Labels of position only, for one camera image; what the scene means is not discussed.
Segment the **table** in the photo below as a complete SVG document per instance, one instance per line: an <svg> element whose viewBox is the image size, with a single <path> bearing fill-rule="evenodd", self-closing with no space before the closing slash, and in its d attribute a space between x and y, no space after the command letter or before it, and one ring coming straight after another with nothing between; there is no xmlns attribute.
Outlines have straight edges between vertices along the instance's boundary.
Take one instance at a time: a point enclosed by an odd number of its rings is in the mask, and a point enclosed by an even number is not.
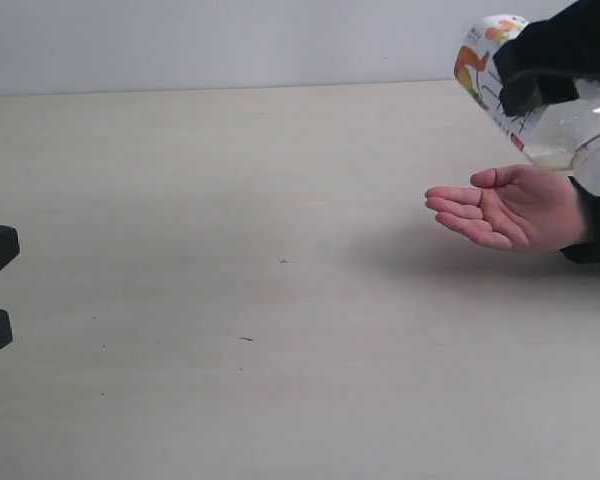
<svg viewBox="0 0 600 480"><path fill-rule="evenodd" d="M600 479L600 267L479 249L455 83L0 98L0 480Z"/></svg>

